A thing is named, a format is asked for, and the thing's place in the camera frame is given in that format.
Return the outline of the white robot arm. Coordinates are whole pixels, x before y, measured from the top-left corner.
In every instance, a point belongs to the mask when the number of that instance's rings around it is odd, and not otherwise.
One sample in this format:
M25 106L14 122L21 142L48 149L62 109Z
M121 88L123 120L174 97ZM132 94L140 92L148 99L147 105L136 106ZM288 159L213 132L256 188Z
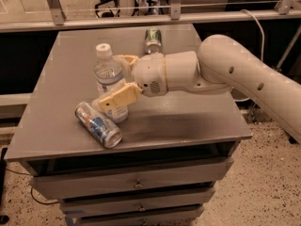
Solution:
M201 94L231 87L301 143L301 85L265 65L230 37L212 35L196 52L133 56L126 70L131 80L102 95L97 100L101 110L132 104L141 95L164 96L177 90Z

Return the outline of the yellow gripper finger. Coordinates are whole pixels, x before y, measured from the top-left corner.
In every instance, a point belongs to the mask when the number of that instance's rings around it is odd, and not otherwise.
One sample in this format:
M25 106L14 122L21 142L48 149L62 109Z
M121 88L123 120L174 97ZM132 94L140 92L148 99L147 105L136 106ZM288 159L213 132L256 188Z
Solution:
M100 98L98 106L102 111L117 109L136 102L142 92L136 82L125 83L120 89Z
M115 55L114 59L120 64L124 78L127 82L132 82L132 68L138 61L138 56L133 55Z

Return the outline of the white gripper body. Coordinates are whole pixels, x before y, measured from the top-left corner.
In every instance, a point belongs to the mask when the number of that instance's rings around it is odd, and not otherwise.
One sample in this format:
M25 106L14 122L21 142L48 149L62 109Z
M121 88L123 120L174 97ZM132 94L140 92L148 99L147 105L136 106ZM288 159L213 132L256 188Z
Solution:
M161 53L141 57L132 68L132 78L147 97L167 94L165 56Z

